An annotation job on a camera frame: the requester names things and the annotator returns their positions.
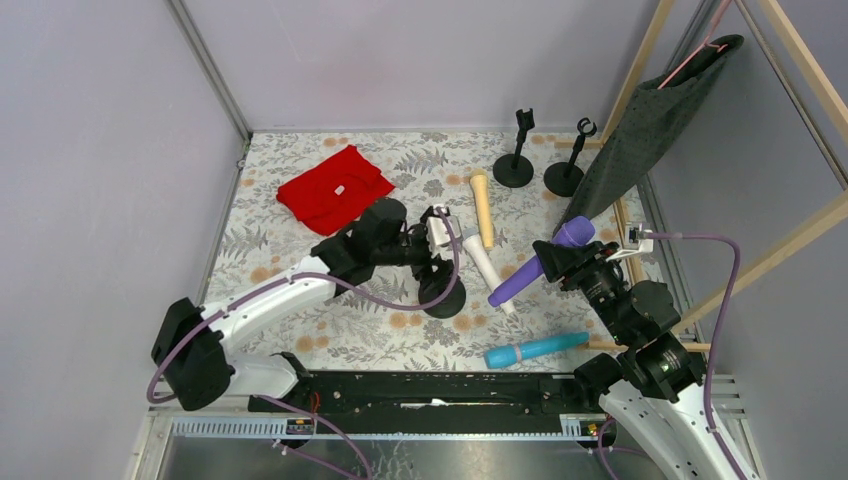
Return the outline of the purple microphone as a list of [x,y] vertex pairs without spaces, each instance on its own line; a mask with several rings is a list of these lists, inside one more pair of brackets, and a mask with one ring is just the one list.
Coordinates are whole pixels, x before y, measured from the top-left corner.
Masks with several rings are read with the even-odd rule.
[[[582,247],[593,238],[595,233],[595,227],[588,218],[577,216],[559,228],[552,238],[552,243],[569,248]],[[538,257],[531,257],[495,288],[488,297],[489,305],[499,307],[505,304],[543,274],[542,264]]]

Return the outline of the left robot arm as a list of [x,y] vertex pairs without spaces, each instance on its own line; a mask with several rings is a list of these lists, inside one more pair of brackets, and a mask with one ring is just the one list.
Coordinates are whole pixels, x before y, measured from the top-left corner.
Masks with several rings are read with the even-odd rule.
[[[271,324],[347,292],[390,310],[450,318],[466,301],[461,247],[460,224],[447,206],[433,205],[409,224],[403,203],[380,198],[294,266],[245,292],[204,305],[188,298],[172,303],[152,346],[156,371],[147,400],[175,400],[196,411],[227,395],[285,397],[306,375],[295,357],[247,355],[242,347]],[[383,266],[410,268],[417,304],[391,303],[362,289]]]

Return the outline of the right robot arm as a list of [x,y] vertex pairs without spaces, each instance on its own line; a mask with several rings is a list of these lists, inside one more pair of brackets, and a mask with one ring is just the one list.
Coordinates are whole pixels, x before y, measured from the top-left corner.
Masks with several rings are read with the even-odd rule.
[[623,427],[669,479],[758,478],[715,417],[706,363],[672,332],[680,314],[668,287],[629,284],[615,242],[566,247],[538,240],[533,248],[546,280],[582,293],[623,349],[575,370],[583,403]]

